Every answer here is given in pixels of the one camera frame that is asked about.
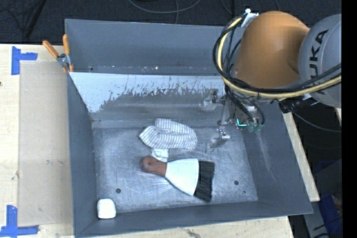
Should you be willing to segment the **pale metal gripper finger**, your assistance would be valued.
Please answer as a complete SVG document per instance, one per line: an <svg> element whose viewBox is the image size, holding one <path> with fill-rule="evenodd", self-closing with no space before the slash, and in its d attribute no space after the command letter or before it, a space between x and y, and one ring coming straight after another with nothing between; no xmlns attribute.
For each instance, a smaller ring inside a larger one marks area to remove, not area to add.
<svg viewBox="0 0 357 238"><path fill-rule="evenodd" d="M230 140L230 135L227 130L225 128L216 128L206 143L205 152L213 152L215 149L222 147L228 140Z"/></svg>
<svg viewBox="0 0 357 238"><path fill-rule="evenodd" d="M218 89L210 89L206 97L199 104L202 112L212 112L225 104L225 98L219 93Z"/></svg>

